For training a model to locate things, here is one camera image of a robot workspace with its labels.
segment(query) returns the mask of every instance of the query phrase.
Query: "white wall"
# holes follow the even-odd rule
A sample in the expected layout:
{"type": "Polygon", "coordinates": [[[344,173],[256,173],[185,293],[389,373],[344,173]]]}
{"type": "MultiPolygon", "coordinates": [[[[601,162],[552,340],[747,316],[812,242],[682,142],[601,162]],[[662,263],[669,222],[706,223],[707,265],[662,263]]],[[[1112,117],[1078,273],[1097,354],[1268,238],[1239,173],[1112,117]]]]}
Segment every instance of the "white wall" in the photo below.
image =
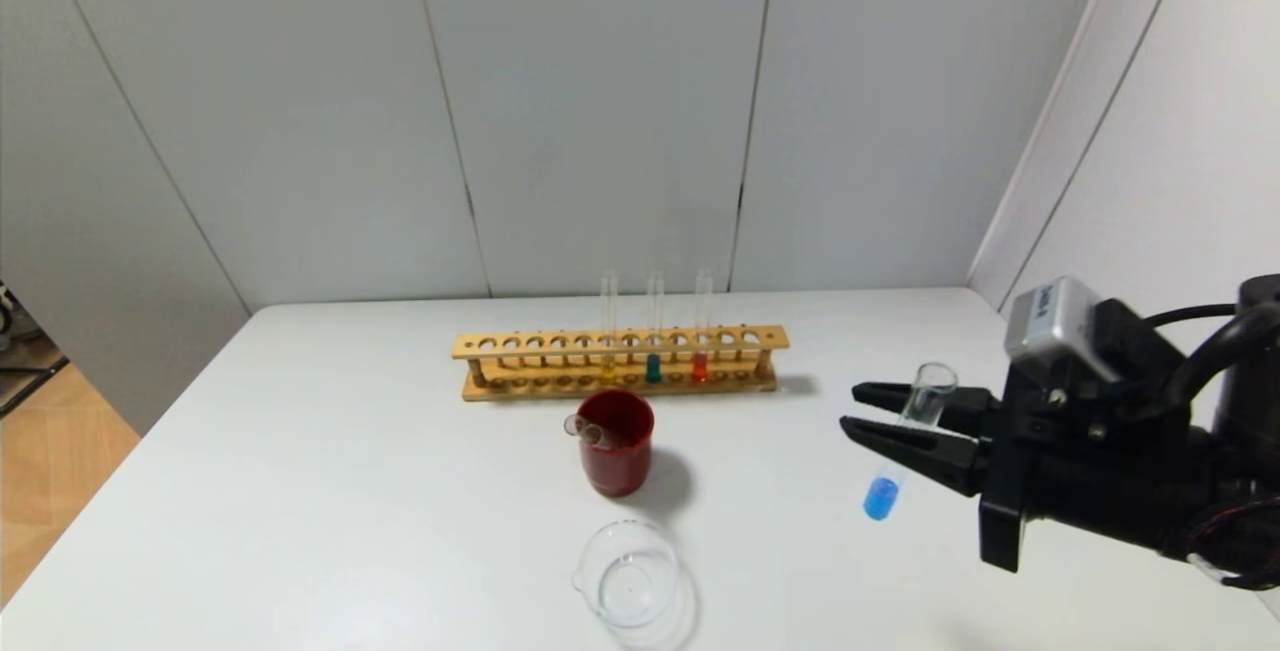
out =
{"type": "Polygon", "coordinates": [[[428,0],[495,295],[727,286],[764,0],[428,0]]]}
{"type": "Polygon", "coordinates": [[[248,315],[73,0],[0,23],[0,274],[146,431],[248,315]]]}
{"type": "Polygon", "coordinates": [[[960,283],[1084,0],[0,3],[0,272],[145,428],[244,306],[960,283]]]}
{"type": "Polygon", "coordinates": [[[769,0],[733,288],[961,285],[1087,0],[769,0]]]}
{"type": "Polygon", "coordinates": [[[422,0],[79,0],[251,310],[485,295],[422,0]]]}
{"type": "MultiPolygon", "coordinates": [[[[1161,3],[1015,294],[1071,274],[1151,315],[1280,272],[1277,18],[1280,0],[1161,3]]],[[[1169,335],[1189,350],[1216,324],[1169,335]]]]}
{"type": "Polygon", "coordinates": [[[1000,308],[1084,159],[1158,0],[1089,0],[1055,90],[970,269],[969,286],[1000,308]]]}

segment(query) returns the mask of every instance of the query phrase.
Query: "black cable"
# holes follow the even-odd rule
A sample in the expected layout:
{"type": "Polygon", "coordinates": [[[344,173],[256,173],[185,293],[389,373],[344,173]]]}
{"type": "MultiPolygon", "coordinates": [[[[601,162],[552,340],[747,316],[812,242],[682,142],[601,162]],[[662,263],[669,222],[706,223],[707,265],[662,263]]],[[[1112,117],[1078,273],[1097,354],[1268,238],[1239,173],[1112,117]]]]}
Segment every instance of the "black cable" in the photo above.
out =
{"type": "Polygon", "coordinates": [[[1190,418],[1192,399],[1221,370],[1271,345],[1280,333],[1280,304],[1258,304],[1225,322],[1175,370],[1165,386],[1165,408],[1190,418]]]}
{"type": "Polygon", "coordinates": [[[1280,586],[1277,512],[1280,496],[1211,506],[1189,524],[1187,549],[1222,572],[1235,572],[1221,578],[1222,586],[1249,591],[1276,588],[1280,586]]]}
{"type": "Polygon", "coordinates": [[[1165,326],[1165,324],[1178,324],[1180,320],[1230,317],[1230,315],[1235,315],[1234,304],[1188,306],[1184,310],[1171,310],[1171,312],[1147,317],[1147,322],[1151,326],[1165,326]]]}

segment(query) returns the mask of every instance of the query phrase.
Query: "white table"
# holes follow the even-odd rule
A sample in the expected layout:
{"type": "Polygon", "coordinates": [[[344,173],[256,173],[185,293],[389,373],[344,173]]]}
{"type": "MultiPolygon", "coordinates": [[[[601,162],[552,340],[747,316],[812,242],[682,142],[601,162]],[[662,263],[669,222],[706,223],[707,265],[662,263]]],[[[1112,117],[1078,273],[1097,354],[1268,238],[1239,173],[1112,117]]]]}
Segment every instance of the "white table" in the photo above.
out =
{"type": "MultiPolygon", "coordinates": [[[[622,326],[643,324],[625,299],[622,326]]],[[[978,560],[977,504],[840,432],[852,382],[945,359],[1002,386],[1004,324],[956,288],[723,295],[786,324],[777,395],[655,396],[646,487],[596,496],[575,402],[466,404],[457,333],[593,327],[595,301],[265,310],[137,446],[4,611],[4,651],[604,648],[568,577],[595,528],[666,524],[692,648],[1271,648],[1280,624],[1185,564],[1051,522],[1023,570],[978,560]]],[[[669,317],[689,315],[676,297],[669,317]]]]}

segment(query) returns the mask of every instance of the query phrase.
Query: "wooden floor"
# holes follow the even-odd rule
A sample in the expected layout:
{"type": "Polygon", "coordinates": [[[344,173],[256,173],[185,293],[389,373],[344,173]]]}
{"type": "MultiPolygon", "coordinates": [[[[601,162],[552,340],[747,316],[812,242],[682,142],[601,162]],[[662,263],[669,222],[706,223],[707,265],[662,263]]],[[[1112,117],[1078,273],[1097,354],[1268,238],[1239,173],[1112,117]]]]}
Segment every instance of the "wooden floor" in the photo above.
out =
{"type": "Polygon", "coordinates": [[[137,441],[74,365],[0,422],[0,605],[137,441]]]}

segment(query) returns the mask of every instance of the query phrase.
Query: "wall seam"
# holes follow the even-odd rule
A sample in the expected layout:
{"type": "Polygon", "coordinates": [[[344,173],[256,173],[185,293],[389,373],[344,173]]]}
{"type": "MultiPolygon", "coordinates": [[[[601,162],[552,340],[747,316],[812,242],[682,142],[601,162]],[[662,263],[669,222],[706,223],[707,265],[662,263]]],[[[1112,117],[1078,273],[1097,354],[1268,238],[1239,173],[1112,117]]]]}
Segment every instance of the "wall seam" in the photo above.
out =
{"type": "Polygon", "coordinates": [[[485,293],[493,299],[493,285],[489,283],[489,267],[484,262],[484,244],[480,242],[480,219],[476,219],[476,205],[471,196],[471,185],[467,183],[466,162],[462,160],[462,142],[458,139],[458,124],[453,119],[453,101],[449,98],[449,86],[444,82],[444,59],[440,58],[439,45],[435,42],[435,26],[431,22],[431,8],[422,0],[422,17],[426,18],[426,35],[431,40],[431,54],[435,58],[435,73],[440,81],[440,93],[444,95],[444,110],[449,118],[449,132],[453,136],[453,153],[458,159],[458,174],[462,176],[462,192],[466,193],[467,212],[471,214],[471,231],[476,238],[476,255],[480,255],[480,274],[484,276],[485,293]]]}
{"type": "Polygon", "coordinates": [[[1009,206],[1012,203],[1015,192],[1018,189],[1019,182],[1027,171],[1027,164],[1030,159],[1032,150],[1036,148],[1039,141],[1041,133],[1044,130],[1048,123],[1048,116],[1053,111],[1055,104],[1061,95],[1062,86],[1065,86],[1066,77],[1071,73],[1073,64],[1075,63],[1075,56],[1079,54],[1080,45],[1084,36],[1089,32],[1089,26],[1092,26],[1094,12],[1097,10],[1098,0],[1087,0],[1083,13],[1080,13],[1080,20],[1075,28],[1074,36],[1071,36],[1071,42],[1068,45],[1066,54],[1062,58],[1061,67],[1057,69],[1057,75],[1053,78],[1053,84],[1050,86],[1048,96],[1044,98],[1044,104],[1041,105],[1039,116],[1036,119],[1036,127],[1032,128],[1030,136],[1027,137],[1027,145],[1023,146],[1023,153],[1018,159],[1018,165],[1014,168],[1012,175],[1009,178],[1009,183],[1005,185],[1005,194],[1001,196],[1000,205],[996,206],[996,214],[992,215],[991,223],[987,224],[987,233],[982,237],[982,242],[978,244],[978,251],[973,255],[973,261],[969,263],[969,274],[965,274],[965,286],[973,288],[974,276],[978,274],[978,267],[983,253],[992,244],[993,238],[996,238],[997,226],[1004,221],[1005,214],[1009,214],[1009,206]]]}
{"type": "Polygon", "coordinates": [[[1096,127],[1093,127],[1093,132],[1089,133],[1089,139],[1088,142],[1084,143],[1084,150],[1080,151],[1080,157],[1076,159],[1075,168],[1071,169],[1071,175],[1068,178],[1065,185],[1062,185],[1061,194],[1059,194],[1057,200],[1053,201],[1053,207],[1050,210],[1047,217],[1044,217],[1044,224],[1043,226],[1041,226],[1039,233],[1037,233],[1036,240],[1032,242],[1032,247],[1027,253],[1027,258],[1023,260],[1023,263],[1019,265],[1018,267],[1018,272],[1014,274],[1014,281],[1010,283],[1009,290],[1005,292],[1005,298],[1001,299],[1000,304],[996,308],[998,313],[1005,312],[1005,306],[1009,304],[1009,297],[1014,294],[1014,288],[1018,288],[1018,283],[1021,280],[1023,274],[1027,271],[1027,265],[1030,263],[1030,260],[1033,258],[1033,256],[1036,256],[1036,249],[1038,249],[1041,242],[1044,238],[1044,233],[1048,230],[1048,226],[1051,226],[1051,224],[1053,223],[1053,217],[1057,214],[1057,208],[1060,208],[1060,206],[1062,205],[1062,200],[1066,198],[1066,194],[1069,194],[1071,189],[1071,183],[1075,182],[1076,174],[1079,174],[1080,168],[1083,168],[1084,159],[1088,159],[1089,151],[1093,150],[1093,142],[1097,141],[1098,133],[1101,133],[1102,130],[1102,125],[1107,122],[1107,116],[1111,114],[1111,107],[1114,107],[1116,97],[1120,95],[1120,90],[1123,90],[1124,87],[1124,82],[1128,81],[1129,78],[1129,70],[1133,68],[1134,60],[1138,59],[1138,52],[1142,50],[1142,45],[1147,41],[1147,33],[1151,31],[1152,23],[1156,22],[1156,17],[1160,14],[1160,8],[1162,4],[1165,4],[1165,0],[1156,0],[1156,4],[1152,6],[1151,17],[1147,17],[1147,23],[1143,24],[1142,33],[1138,35],[1138,42],[1134,43],[1133,51],[1129,54],[1129,59],[1125,61],[1124,72],[1120,72],[1120,81],[1116,82],[1115,90],[1111,90],[1111,96],[1110,98],[1107,98],[1107,104],[1105,105],[1105,107],[1102,107],[1102,114],[1098,116],[1098,123],[1096,124],[1096,127]]]}
{"type": "Polygon", "coordinates": [[[97,37],[97,32],[93,31],[93,26],[88,22],[88,14],[84,13],[79,0],[72,0],[72,6],[76,9],[76,14],[79,17],[81,23],[83,23],[84,29],[88,32],[90,40],[93,42],[93,49],[97,50],[97,55],[102,59],[102,67],[106,67],[108,74],[111,77],[111,83],[115,86],[115,91],[119,91],[120,98],[124,98],[124,107],[129,109],[129,115],[133,116],[133,123],[137,124],[138,130],[142,133],[142,139],[146,141],[147,148],[151,150],[151,155],[155,156],[156,162],[160,164],[161,171],[164,171],[165,180],[169,182],[170,189],[173,189],[174,196],[178,197],[182,208],[186,210],[187,217],[191,217],[192,226],[196,226],[196,231],[200,233],[201,240],[205,242],[206,249],[214,256],[214,263],[218,263],[218,271],[223,272],[223,278],[227,279],[227,285],[232,288],[236,299],[239,302],[241,308],[244,310],[244,315],[252,315],[248,310],[248,304],[244,303],[244,297],[241,294],[239,288],[236,286],[230,274],[227,271],[223,260],[219,258],[218,251],[210,244],[209,235],[205,233],[205,228],[200,226],[200,219],[196,217],[196,212],[187,203],[187,197],[182,194],[182,189],[178,187],[178,182],[174,182],[173,173],[169,171],[169,164],[165,162],[164,156],[160,155],[160,148],[156,148],[155,141],[151,141],[151,134],[147,133],[147,127],[142,123],[142,116],[138,110],[133,107],[133,101],[129,95],[124,91],[124,83],[120,82],[120,77],[115,73],[115,67],[111,67],[111,60],[106,58],[106,49],[97,37]]]}
{"type": "Polygon", "coordinates": [[[760,92],[760,67],[764,63],[764,32],[769,24],[769,0],[764,0],[760,10],[760,42],[755,47],[755,78],[751,81],[751,107],[746,115],[746,145],[742,148],[742,174],[737,183],[737,212],[733,215],[733,244],[728,255],[728,281],[724,292],[733,289],[733,267],[737,262],[737,238],[742,228],[742,200],[746,196],[746,168],[751,160],[751,133],[755,130],[755,104],[760,92]]]}

